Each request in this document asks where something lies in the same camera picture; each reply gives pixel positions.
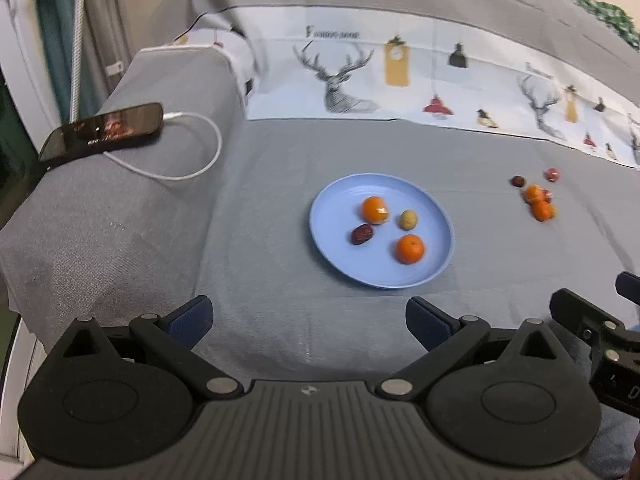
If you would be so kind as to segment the orange tangerine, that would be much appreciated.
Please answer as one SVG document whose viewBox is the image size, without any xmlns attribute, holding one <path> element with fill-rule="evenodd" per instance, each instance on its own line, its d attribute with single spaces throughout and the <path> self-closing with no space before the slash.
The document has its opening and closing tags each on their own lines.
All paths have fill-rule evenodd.
<svg viewBox="0 0 640 480">
<path fill-rule="evenodd" d="M 395 252 L 399 262 L 415 264 L 424 257 L 426 246 L 420 236 L 407 234 L 397 241 Z"/>
<path fill-rule="evenodd" d="M 529 205 L 544 201 L 544 190 L 536 184 L 529 185 L 522 193 L 524 200 Z"/>
<path fill-rule="evenodd" d="M 378 226 L 390 218 L 386 201 L 381 196 L 369 196 L 361 204 L 361 214 L 365 222 Z"/>
<path fill-rule="evenodd" d="M 540 203 L 530 205 L 530 211 L 533 217 L 539 222 L 546 222 L 552 219 L 550 204 L 545 200 Z"/>
</svg>

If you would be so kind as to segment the yellow-green small fruit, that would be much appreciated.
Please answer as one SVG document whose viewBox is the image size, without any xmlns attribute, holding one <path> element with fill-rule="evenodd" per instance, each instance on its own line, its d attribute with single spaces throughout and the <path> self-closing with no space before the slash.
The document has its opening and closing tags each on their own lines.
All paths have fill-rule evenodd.
<svg viewBox="0 0 640 480">
<path fill-rule="evenodd" d="M 419 217 L 414 210 L 406 209 L 399 217 L 398 224 L 404 231 L 413 230 L 419 222 Z"/>
</svg>

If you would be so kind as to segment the dark red jujube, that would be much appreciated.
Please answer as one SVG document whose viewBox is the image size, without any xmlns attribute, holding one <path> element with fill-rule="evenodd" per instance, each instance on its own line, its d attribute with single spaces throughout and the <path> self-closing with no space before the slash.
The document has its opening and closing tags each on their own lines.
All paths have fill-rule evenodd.
<svg viewBox="0 0 640 480">
<path fill-rule="evenodd" d="M 372 226 L 370 226 L 370 224 L 365 223 L 353 229 L 350 233 L 349 239 L 353 245 L 358 246 L 367 243 L 373 237 L 373 235 L 374 229 L 372 228 Z"/>
</svg>

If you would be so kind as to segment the wrapped orange tangerine in pile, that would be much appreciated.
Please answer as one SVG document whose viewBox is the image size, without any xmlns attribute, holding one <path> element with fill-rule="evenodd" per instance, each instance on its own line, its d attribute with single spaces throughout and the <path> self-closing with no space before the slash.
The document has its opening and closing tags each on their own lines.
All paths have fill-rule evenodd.
<svg viewBox="0 0 640 480">
<path fill-rule="evenodd" d="M 522 193 L 524 200 L 529 205 L 544 201 L 544 190 L 536 184 L 529 185 Z"/>
</svg>

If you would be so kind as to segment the dark red jujube date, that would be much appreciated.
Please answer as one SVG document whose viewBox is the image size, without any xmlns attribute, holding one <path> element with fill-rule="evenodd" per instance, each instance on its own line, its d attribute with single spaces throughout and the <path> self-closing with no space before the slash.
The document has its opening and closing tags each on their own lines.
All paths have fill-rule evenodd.
<svg viewBox="0 0 640 480">
<path fill-rule="evenodd" d="M 511 184 L 516 188 L 522 188 L 526 183 L 526 180 L 522 176 L 514 176 L 511 179 Z"/>
</svg>

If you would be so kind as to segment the blue plastic plate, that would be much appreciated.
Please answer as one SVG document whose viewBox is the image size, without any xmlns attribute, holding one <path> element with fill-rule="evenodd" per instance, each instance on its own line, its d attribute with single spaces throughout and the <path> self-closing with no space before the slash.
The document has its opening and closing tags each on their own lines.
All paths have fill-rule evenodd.
<svg viewBox="0 0 640 480">
<path fill-rule="evenodd" d="M 390 211 L 388 219 L 372 228 L 370 240 L 356 245 L 352 231 L 366 219 L 364 201 L 378 196 Z M 410 232 L 422 240 L 425 252 L 415 263 L 397 257 L 397 244 L 407 232 L 400 216 L 412 210 L 418 224 Z M 318 252 L 341 274 L 382 289 L 425 284 L 442 274 L 454 254 L 454 228 L 446 212 L 427 192 L 388 174 L 351 174 L 327 185 L 309 211 L 309 231 Z"/>
</svg>

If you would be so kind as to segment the grey printed sofa cover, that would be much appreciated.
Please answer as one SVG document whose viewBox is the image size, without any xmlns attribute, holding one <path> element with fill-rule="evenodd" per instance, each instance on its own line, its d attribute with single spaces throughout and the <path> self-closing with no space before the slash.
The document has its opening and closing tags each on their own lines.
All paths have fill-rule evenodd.
<svg viewBox="0 0 640 480">
<path fill-rule="evenodd" d="M 44 167 L 2 228 L 2 278 L 44 358 L 76 318 L 125 326 L 206 296 L 214 322 L 193 351 L 244 392 L 205 403 L 140 462 L 35 458 L 24 478 L 626 474 L 639 416 L 597 397 L 581 456 L 507 467 L 375 388 L 425 356 L 406 325 L 412 297 L 495 328 L 544 322 L 588 386 L 593 344 L 552 320 L 552 294 L 639 333 L 639 305 L 615 289 L 639 276 L 638 51 L 568 0 L 164 0 L 152 25 L 156 43 L 98 115 L 160 103 L 160 136 Z M 311 204 L 351 174 L 436 200 L 456 238 L 442 274 L 382 289 L 322 257 Z M 523 198 L 532 184 L 553 195 L 549 221 Z"/>
</svg>

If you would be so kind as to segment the green checked blanket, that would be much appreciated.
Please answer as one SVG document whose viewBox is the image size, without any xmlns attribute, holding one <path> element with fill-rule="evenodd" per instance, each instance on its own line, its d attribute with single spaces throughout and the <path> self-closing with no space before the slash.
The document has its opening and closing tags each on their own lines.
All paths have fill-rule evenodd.
<svg viewBox="0 0 640 480">
<path fill-rule="evenodd" d="M 634 19 L 620 6 L 600 0 L 568 0 L 582 8 L 616 33 L 629 47 L 639 51 L 639 29 Z"/>
</svg>

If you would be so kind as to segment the black smartphone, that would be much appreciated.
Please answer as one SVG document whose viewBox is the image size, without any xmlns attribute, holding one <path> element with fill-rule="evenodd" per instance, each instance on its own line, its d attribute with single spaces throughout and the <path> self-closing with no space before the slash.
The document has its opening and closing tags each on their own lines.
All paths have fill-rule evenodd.
<svg viewBox="0 0 640 480">
<path fill-rule="evenodd" d="M 104 152 L 138 148 L 162 132 L 160 103 L 145 103 L 88 117 L 54 129 L 39 153 L 43 167 L 57 167 Z"/>
</svg>

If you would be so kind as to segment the grey curtain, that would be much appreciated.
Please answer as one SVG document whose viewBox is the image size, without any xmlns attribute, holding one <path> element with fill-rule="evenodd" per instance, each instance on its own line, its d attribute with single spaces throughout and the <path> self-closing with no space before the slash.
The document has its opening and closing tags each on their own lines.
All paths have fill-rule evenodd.
<svg viewBox="0 0 640 480">
<path fill-rule="evenodd" d="M 1 0 L 1 70 L 29 128 L 95 113 L 131 58 L 120 0 Z"/>
</svg>

